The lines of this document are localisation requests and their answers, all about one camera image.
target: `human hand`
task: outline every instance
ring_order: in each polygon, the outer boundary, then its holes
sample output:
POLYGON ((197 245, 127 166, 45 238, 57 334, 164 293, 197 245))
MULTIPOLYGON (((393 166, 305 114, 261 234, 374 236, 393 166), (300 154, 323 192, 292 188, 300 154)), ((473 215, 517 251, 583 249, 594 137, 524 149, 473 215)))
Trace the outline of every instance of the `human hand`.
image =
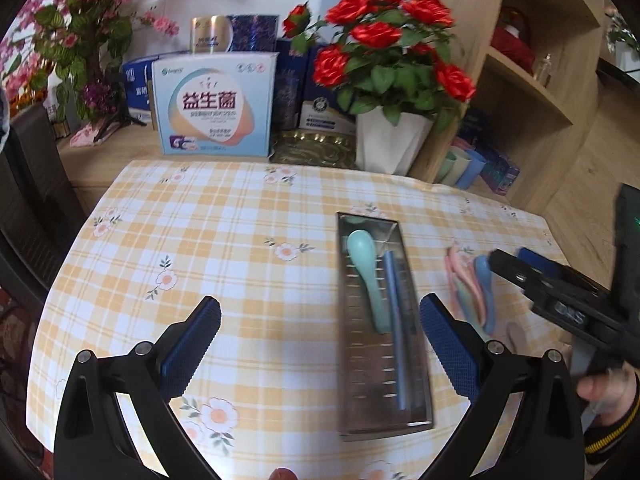
POLYGON ((622 419, 636 398, 636 374, 625 364, 607 374, 584 377, 578 382, 577 392, 589 402, 596 402, 600 415, 594 421, 598 426, 611 426, 622 419))

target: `yellow plaid tablecloth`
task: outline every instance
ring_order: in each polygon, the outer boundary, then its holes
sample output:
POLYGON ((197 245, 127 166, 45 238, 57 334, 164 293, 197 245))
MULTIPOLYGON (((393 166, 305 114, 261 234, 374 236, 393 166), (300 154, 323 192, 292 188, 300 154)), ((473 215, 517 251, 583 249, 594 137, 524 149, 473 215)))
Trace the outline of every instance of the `yellow plaid tablecloth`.
MULTIPOLYGON (((120 355, 155 341, 201 298, 223 318, 182 399, 172 408, 223 479, 415 479, 462 418, 429 351, 434 430, 344 443, 337 433, 338 211, 398 220, 420 297, 449 298, 445 248, 470 254, 527 246, 564 261, 546 222, 500 203, 410 178, 265 164, 134 161, 87 221, 47 298, 28 384, 27 424, 53 450, 76 354, 120 355)), ((497 337, 516 319, 537 355, 559 331, 494 279, 497 337)), ((517 400, 480 467, 491 465, 517 400)), ((144 462, 162 471, 128 397, 121 398, 144 462)))

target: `white flower pot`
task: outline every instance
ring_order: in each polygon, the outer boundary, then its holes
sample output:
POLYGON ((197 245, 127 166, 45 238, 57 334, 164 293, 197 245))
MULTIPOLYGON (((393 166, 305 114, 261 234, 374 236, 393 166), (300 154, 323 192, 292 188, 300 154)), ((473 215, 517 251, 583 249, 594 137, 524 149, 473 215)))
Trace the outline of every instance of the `white flower pot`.
POLYGON ((407 113, 393 126, 380 106, 358 115, 356 165, 371 173, 406 175, 432 126, 433 121, 407 113))

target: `blue gripper pad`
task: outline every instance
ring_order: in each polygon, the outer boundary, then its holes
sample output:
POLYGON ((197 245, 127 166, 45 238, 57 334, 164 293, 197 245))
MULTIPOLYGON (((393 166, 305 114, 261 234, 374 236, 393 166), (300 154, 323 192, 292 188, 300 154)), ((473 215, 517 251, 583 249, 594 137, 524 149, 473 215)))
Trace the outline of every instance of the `blue gripper pad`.
POLYGON ((160 365, 160 394, 167 400, 184 394, 196 368, 220 329, 222 313, 214 298, 205 298, 191 313, 182 333, 160 365))
POLYGON ((456 393, 473 403, 480 394, 478 364, 454 328, 467 323, 453 319, 435 294, 422 298, 420 323, 456 393))

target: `spoon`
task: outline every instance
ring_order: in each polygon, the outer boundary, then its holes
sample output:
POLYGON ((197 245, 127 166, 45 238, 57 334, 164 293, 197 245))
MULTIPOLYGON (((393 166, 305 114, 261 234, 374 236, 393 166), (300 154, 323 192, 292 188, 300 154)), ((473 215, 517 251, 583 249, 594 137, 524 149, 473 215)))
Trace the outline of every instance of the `spoon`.
POLYGON ((385 307, 378 288, 376 276, 376 243, 369 233, 359 229, 347 238, 347 250, 356 270, 362 277, 371 305, 371 317, 373 326, 379 334, 391 332, 391 316, 385 307))

